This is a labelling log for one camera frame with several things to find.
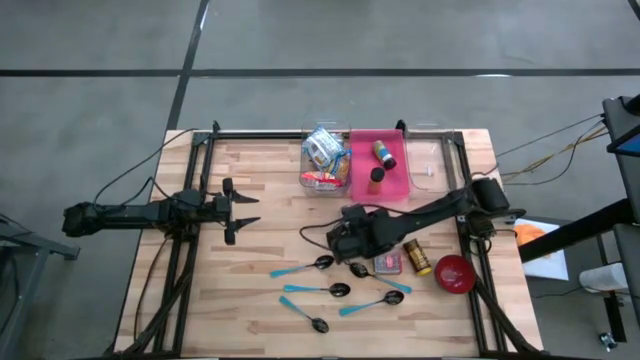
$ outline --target gray floor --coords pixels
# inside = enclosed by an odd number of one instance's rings
[[[198,0],[0,0],[0,69],[180,68]],[[625,0],[213,1],[195,68],[616,68],[640,58],[640,21]],[[0,211],[61,238],[62,209],[87,200],[159,146],[177,79],[0,78]],[[437,123],[488,128],[500,152],[601,111],[606,97],[638,92],[638,77],[422,79],[191,79],[178,128],[297,128],[338,119],[353,127]],[[504,158],[517,170],[589,125]],[[605,137],[584,145],[559,180],[509,188],[531,214],[575,219],[624,196]],[[522,180],[559,172],[567,156]],[[103,201],[134,193],[148,164]],[[78,239],[76,262],[52,258],[21,341],[21,358],[100,355],[113,339],[137,232]],[[597,266],[593,244],[568,251],[572,281],[530,281],[532,294],[575,287]],[[640,345],[630,306],[629,343],[607,354],[599,298],[534,300],[554,354],[629,359]]]

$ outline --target wooden table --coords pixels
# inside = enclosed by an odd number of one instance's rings
[[[495,156],[487,130],[462,130],[471,171],[488,171]],[[167,132],[169,139],[177,131]],[[168,193],[180,191],[189,152],[190,136],[184,135],[162,152],[157,172]],[[393,207],[409,210],[433,201],[447,191],[444,162],[436,141],[407,142],[410,172],[415,186],[410,198]],[[182,356],[202,357],[436,357],[473,356],[477,346],[468,298],[440,289],[433,275],[417,277],[403,254],[404,272],[388,278],[413,287],[398,306],[379,305],[340,318],[343,306],[381,299],[388,285],[372,278],[358,279],[345,265],[319,271],[307,269],[272,279],[272,270],[308,264],[326,251],[298,235],[304,225],[338,218],[348,198],[308,197],[298,183],[300,141],[218,140],[214,147],[210,191],[220,191],[222,179],[232,177],[243,195],[260,199],[257,204],[234,205],[237,218],[261,216],[243,228],[235,246],[226,246],[221,227],[203,225],[191,290]],[[426,175],[431,167],[432,176]],[[154,200],[162,195],[154,192]],[[323,241],[326,230],[310,230]],[[432,264],[447,254],[459,254],[453,219],[407,236],[417,238]],[[151,261],[163,241],[159,231],[143,232],[117,335],[116,351],[131,344],[135,308]],[[149,322],[160,304],[164,274],[170,253],[165,245],[153,273],[140,316],[140,328]],[[489,254],[498,300],[528,341],[542,348],[515,240],[506,232],[493,239]],[[325,319],[331,331],[318,334],[299,314],[278,302],[284,284],[326,287],[344,282],[351,294],[333,298],[327,293],[289,293],[287,297],[312,317]],[[486,308],[483,318],[490,348],[493,335]],[[175,311],[167,339],[173,337]]]

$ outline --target spoon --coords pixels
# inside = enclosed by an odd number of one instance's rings
[[[280,303],[290,309],[292,309],[293,311],[301,314],[302,316],[306,317],[307,319],[311,320],[311,326],[313,326],[313,328],[319,332],[319,333],[327,333],[329,332],[329,325],[327,324],[326,321],[320,319],[320,318],[312,318],[311,316],[307,315],[304,313],[304,311],[300,310],[299,307],[293,305],[293,303],[291,301],[289,301],[289,299],[287,299],[284,296],[280,296]]]
[[[282,275],[286,275],[292,272],[296,272],[298,270],[302,270],[304,268],[308,268],[308,267],[312,267],[315,266],[317,269],[326,269],[329,266],[331,266],[331,264],[333,264],[334,258],[331,255],[322,255],[319,258],[316,259],[316,261],[313,264],[309,264],[309,265],[302,265],[302,266],[297,266],[294,268],[289,268],[289,269],[282,269],[282,270],[275,270],[271,272],[271,277],[279,277]]]
[[[402,284],[398,284],[397,282],[391,281],[391,280],[387,280],[387,279],[383,279],[377,275],[371,274],[369,272],[369,270],[367,270],[367,267],[360,264],[360,263],[351,263],[349,264],[349,270],[351,270],[351,272],[353,273],[353,275],[359,277],[359,278],[365,278],[367,276],[372,276],[374,277],[376,280],[380,280],[383,283],[387,283],[391,286],[393,286],[396,289],[400,289],[404,292],[406,292],[407,294],[411,294],[411,292],[413,291],[411,289],[411,287],[407,286],[407,285],[402,285]]]
[[[350,307],[340,309],[340,316],[347,316],[349,314],[353,314],[356,311],[360,311],[364,308],[368,308],[369,306],[379,304],[381,302],[387,303],[389,305],[398,305],[402,302],[403,299],[404,299],[403,293],[401,293],[398,290],[391,290],[386,294],[384,294],[384,297],[382,298],[382,300],[374,301],[369,304],[350,306]]]
[[[351,292],[351,288],[347,284],[343,283],[335,283],[329,286],[328,288],[318,288],[318,287],[308,287],[308,286],[298,286],[298,285],[285,285],[285,292],[294,292],[294,291],[328,291],[331,295],[335,297],[343,297],[347,296]]]

